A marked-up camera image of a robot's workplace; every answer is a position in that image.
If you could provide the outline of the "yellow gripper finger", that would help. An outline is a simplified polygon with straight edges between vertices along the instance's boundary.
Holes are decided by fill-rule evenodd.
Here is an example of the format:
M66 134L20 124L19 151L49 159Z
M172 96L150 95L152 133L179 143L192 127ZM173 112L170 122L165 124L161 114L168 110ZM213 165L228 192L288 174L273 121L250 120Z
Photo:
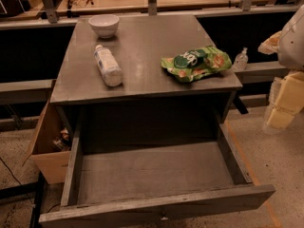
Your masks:
M282 130L287 128L294 118L295 115L291 112L280 108L272 108L266 115L266 125L277 130Z

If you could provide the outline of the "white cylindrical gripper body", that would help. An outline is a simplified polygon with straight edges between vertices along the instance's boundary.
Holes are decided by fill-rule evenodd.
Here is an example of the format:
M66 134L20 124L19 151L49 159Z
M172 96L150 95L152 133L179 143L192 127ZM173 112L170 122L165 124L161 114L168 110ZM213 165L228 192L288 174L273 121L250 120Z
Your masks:
M304 107L304 72L292 71L281 81L275 106L293 115Z

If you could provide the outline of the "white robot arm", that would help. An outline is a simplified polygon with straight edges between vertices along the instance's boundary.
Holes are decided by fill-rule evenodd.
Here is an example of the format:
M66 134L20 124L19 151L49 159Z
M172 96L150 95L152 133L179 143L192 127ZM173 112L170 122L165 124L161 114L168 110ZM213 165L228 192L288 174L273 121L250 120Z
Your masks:
M263 130L275 134L285 130L304 108L304 5L281 31L261 43L258 51L276 53L278 62L289 69L286 76L272 82L264 116Z

